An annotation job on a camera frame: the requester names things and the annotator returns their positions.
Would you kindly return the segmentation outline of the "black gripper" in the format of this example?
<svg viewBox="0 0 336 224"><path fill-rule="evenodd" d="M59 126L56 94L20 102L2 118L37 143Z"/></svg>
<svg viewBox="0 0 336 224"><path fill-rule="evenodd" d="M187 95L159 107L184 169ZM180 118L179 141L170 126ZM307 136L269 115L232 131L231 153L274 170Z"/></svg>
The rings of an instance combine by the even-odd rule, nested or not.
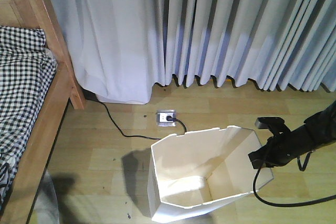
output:
<svg viewBox="0 0 336 224"><path fill-rule="evenodd" d="M283 132L268 139L267 144L248 154L254 169L273 168L297 160L300 169L307 168L312 153L312 136L301 126L291 132Z"/></svg>

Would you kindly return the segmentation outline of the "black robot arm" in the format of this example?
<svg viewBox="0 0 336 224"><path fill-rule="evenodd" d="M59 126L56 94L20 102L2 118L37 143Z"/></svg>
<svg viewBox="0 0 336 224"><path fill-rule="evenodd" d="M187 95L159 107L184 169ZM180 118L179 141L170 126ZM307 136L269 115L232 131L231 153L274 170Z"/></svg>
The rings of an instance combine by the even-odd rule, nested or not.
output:
<svg viewBox="0 0 336 224"><path fill-rule="evenodd" d="M280 117L259 117L255 125L273 136L267 144L248 154L254 169L285 166L294 158L335 143L335 102L290 130Z"/></svg>

